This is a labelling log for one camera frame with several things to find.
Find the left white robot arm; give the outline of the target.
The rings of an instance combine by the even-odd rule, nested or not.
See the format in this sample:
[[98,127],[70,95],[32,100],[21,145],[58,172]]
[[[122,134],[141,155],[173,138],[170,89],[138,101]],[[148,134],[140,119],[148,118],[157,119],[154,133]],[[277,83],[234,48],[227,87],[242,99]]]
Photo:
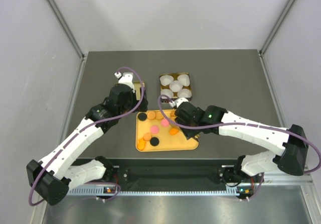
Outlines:
[[78,167],[72,164],[121,118],[137,111],[147,111],[145,88],[141,86],[135,90],[133,83],[133,79],[140,79],[140,76],[129,67],[124,69],[125,73],[115,72],[117,84],[111,88],[109,96],[93,106],[58,147],[41,160],[31,160],[27,164],[30,206],[37,205],[32,201],[34,192],[42,201],[54,206],[64,199],[68,191],[80,185],[98,179],[108,182],[113,178],[114,171],[104,157],[94,158]]

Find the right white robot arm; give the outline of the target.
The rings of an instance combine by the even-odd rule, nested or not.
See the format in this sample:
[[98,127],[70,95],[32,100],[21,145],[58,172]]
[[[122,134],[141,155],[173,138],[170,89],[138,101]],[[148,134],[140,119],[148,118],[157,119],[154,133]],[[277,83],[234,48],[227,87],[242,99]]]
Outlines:
[[303,141],[302,127],[276,128],[242,118],[224,108],[210,105],[205,110],[180,98],[171,104],[175,110],[175,122],[187,139],[198,135],[216,134],[237,138],[265,149],[255,155],[238,157],[230,171],[236,182],[269,171],[280,170],[293,176],[302,176],[308,144]]

